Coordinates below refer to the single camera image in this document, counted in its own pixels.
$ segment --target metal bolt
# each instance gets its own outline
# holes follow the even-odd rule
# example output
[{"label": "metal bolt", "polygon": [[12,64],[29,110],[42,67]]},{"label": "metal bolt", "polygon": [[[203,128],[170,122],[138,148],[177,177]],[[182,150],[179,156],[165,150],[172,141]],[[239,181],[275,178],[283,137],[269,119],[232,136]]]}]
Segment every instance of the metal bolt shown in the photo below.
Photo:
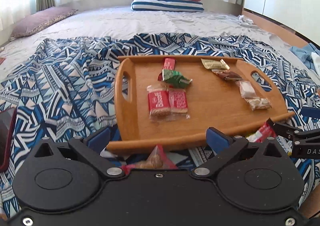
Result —
[{"label": "metal bolt", "polygon": [[196,175],[208,175],[210,173],[210,170],[208,168],[199,167],[194,170],[194,173]]},{"label": "metal bolt", "polygon": [[155,177],[156,178],[163,178],[164,175],[163,175],[163,173],[156,173]]},{"label": "metal bolt", "polygon": [[33,225],[33,220],[28,218],[28,217],[26,217],[26,218],[23,218],[22,223],[25,226],[32,226]]},{"label": "metal bolt", "polygon": [[285,221],[285,226],[293,226],[296,223],[294,218],[289,218]]},{"label": "metal bolt", "polygon": [[108,175],[119,175],[122,173],[122,169],[119,167],[111,167],[107,170]]}]

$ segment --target smartphone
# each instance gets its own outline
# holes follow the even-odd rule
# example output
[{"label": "smartphone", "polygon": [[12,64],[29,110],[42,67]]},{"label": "smartphone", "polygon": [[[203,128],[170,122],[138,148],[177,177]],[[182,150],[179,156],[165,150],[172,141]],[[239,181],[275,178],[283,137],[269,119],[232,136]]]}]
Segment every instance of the smartphone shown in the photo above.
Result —
[{"label": "smartphone", "polygon": [[0,113],[0,172],[6,171],[9,166],[10,147],[16,118],[16,108],[10,108]]}]

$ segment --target mattress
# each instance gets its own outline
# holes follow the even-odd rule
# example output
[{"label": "mattress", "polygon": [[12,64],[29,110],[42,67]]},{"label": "mattress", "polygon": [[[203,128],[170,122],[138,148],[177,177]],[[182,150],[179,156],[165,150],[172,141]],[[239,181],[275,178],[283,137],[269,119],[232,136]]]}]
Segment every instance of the mattress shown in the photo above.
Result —
[{"label": "mattress", "polygon": [[271,45],[298,69],[306,70],[315,83],[319,76],[289,51],[290,45],[278,36],[261,30],[256,25],[241,22],[232,15],[213,12],[131,11],[130,7],[98,9],[75,14],[30,37],[10,42],[1,57],[0,80],[14,67],[27,60],[45,38],[59,39],[79,36],[130,39],[136,33],[191,33],[199,36],[246,35],[252,40]]}]

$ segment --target patterned blanket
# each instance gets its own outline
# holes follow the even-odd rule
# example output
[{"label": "patterned blanket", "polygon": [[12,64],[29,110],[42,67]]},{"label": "patterned blanket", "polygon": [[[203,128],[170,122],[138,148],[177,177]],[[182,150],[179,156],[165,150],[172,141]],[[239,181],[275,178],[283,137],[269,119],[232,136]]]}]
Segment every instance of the patterned blanket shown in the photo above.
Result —
[{"label": "patterned blanket", "polygon": [[[111,37],[45,39],[35,54],[0,83],[0,111],[18,107],[10,166],[1,174],[1,199],[8,216],[19,210],[11,188],[15,173],[30,149],[44,136],[65,142],[75,135],[88,136],[102,126],[112,127],[120,140],[114,110],[114,78],[120,55],[212,55],[243,58],[266,73],[281,91],[296,116],[291,124],[310,130],[317,119],[300,115],[302,106],[320,106],[316,84],[306,71],[295,69],[269,45],[247,36],[199,37],[187,33],[139,34],[130,40]],[[267,84],[257,77],[265,89]],[[278,139],[290,151],[290,142]],[[179,167],[194,168],[212,155],[196,148],[176,153]],[[121,162],[141,159],[132,156]],[[293,160],[305,180],[302,202],[318,184],[319,160]]]}]

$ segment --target yellow wrapper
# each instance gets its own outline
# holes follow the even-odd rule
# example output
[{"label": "yellow wrapper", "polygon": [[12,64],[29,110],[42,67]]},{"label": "yellow wrapper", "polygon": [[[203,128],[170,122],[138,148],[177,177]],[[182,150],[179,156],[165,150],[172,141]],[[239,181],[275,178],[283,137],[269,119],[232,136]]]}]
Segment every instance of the yellow wrapper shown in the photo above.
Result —
[{"label": "yellow wrapper", "polygon": [[230,69],[230,67],[228,66],[227,63],[224,62],[224,60],[214,61],[214,60],[201,59],[201,62],[207,70],[228,70],[228,69]]}]

